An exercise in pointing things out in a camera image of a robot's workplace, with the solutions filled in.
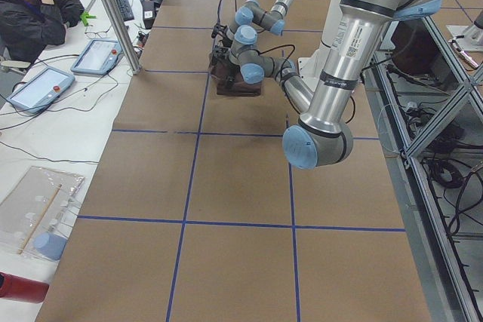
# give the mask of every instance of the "tablet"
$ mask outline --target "tablet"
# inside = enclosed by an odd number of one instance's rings
[[[37,113],[49,107],[74,80],[75,77],[69,73],[47,67],[13,92],[7,101],[22,111]]]
[[[70,70],[76,75],[105,75],[118,63],[121,45],[113,39],[91,39]]]

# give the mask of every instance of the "person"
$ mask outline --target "person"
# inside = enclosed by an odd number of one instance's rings
[[[34,63],[47,45],[60,45],[80,21],[80,0],[0,0],[0,38],[12,60]]]

